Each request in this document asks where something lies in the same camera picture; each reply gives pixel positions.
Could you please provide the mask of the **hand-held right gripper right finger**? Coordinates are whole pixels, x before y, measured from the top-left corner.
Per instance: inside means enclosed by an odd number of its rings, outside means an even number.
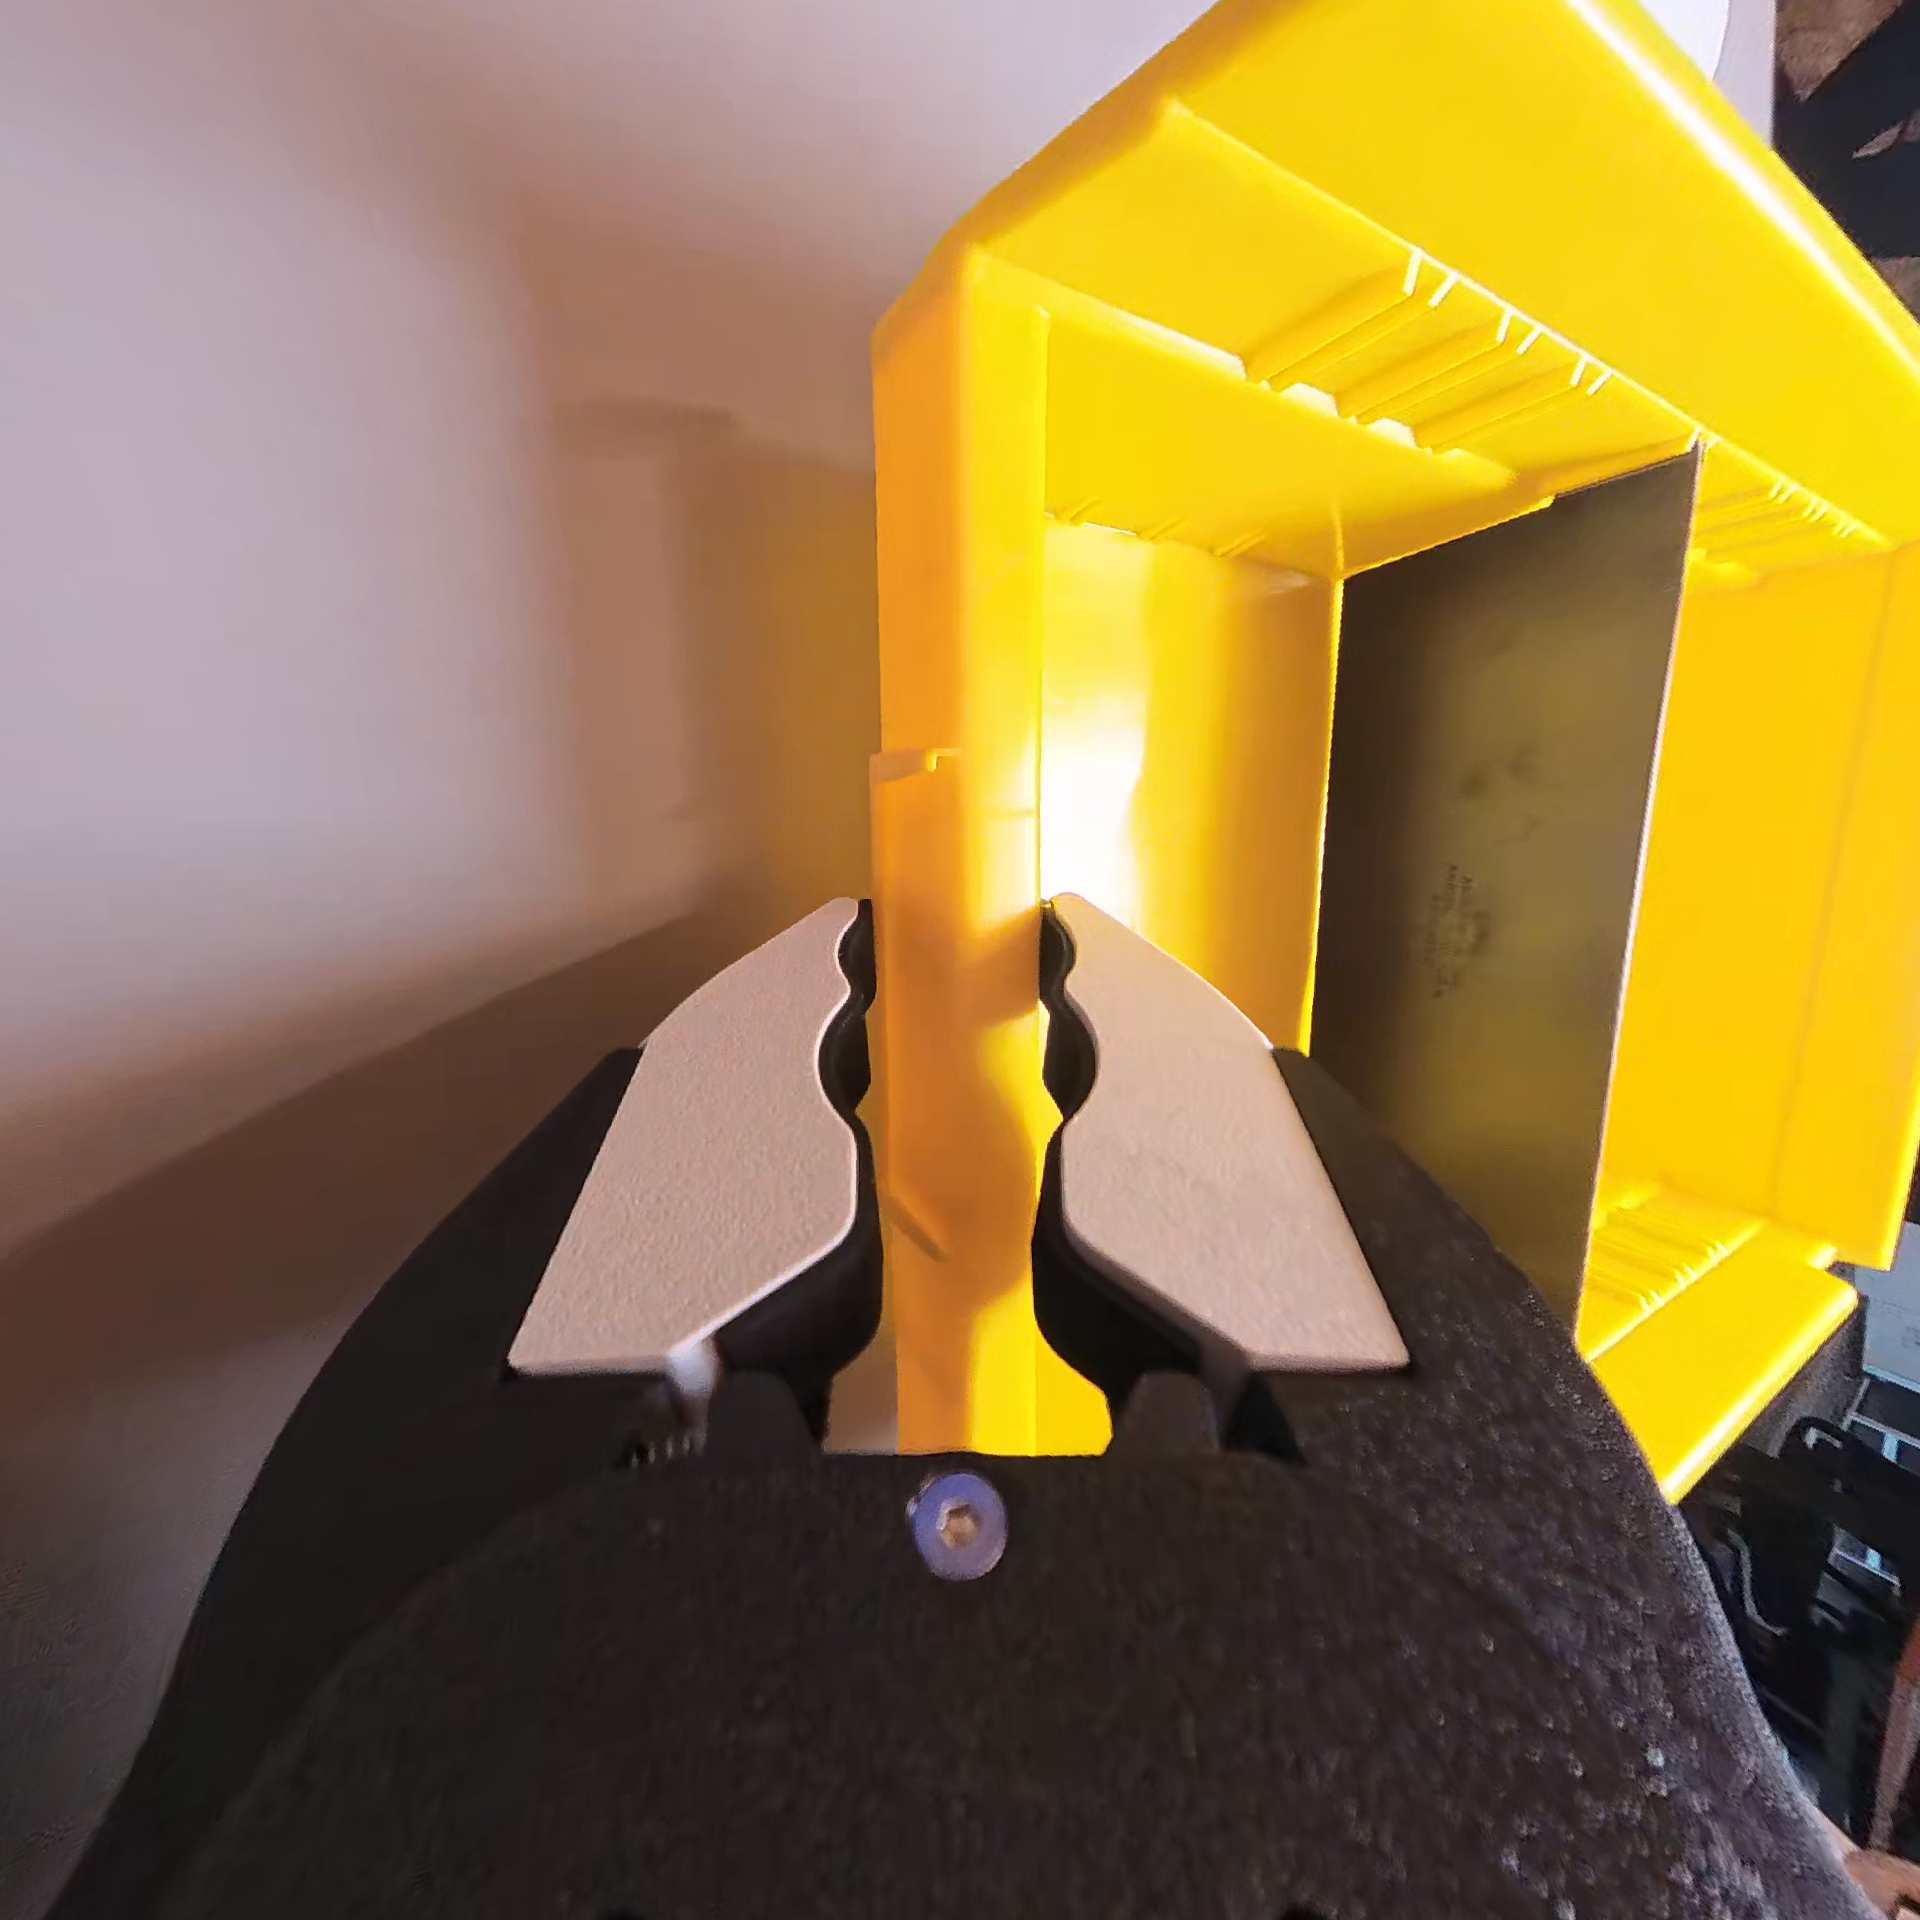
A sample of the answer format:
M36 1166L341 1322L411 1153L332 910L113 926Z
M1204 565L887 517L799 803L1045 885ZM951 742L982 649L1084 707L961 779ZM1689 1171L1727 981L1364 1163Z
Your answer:
M1408 1341L1268 1034L1077 894L1041 910L1040 1000L1057 1125L1035 1311L1111 1422L1151 1375L1193 1379L1220 1437L1260 1426L1272 1375L1401 1375Z

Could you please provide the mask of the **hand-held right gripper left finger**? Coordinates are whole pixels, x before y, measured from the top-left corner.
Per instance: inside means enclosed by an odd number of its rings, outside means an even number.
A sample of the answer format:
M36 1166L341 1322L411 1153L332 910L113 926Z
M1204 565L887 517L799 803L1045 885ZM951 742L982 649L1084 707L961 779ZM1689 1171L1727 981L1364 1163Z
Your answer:
M777 1375L815 1432L883 1306L865 1014L873 904L830 897L639 1043L508 1350L525 1378L644 1378L700 1422Z

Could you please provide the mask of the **yellow plastic storage bin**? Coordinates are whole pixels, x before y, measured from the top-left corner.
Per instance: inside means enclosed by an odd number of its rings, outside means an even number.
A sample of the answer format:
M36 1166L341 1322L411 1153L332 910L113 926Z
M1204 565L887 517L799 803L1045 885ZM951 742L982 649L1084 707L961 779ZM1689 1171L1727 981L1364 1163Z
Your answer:
M1077 894L1312 1051L1342 587L1701 454L1575 1344L1689 1497L1915 1159L1915 320L1648 5L1223 5L873 339L907 1449L1092 1450L1028 1241Z

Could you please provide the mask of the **grey metal bin divider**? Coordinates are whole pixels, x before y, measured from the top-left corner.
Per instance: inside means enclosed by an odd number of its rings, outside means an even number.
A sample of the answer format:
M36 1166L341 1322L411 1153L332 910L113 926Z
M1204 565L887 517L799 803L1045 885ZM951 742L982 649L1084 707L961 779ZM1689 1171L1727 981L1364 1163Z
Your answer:
M1577 1320L1701 454L1342 587L1312 1056Z

